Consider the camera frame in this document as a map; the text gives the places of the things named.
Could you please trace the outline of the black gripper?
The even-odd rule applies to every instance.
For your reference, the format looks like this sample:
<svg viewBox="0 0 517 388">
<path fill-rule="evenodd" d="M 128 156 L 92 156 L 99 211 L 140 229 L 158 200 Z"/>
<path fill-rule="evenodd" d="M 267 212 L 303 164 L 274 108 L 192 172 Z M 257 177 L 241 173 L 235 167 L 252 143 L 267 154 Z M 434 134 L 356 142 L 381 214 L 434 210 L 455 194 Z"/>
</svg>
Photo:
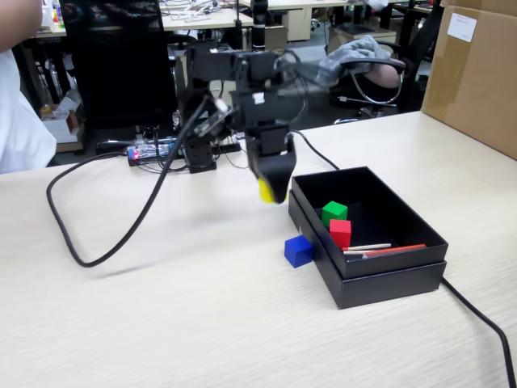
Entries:
<svg viewBox="0 0 517 388">
<path fill-rule="evenodd" d="M 246 131 L 246 152 L 266 203 L 282 204 L 296 166 L 296 150 L 287 124 L 258 126 Z"/>
</svg>

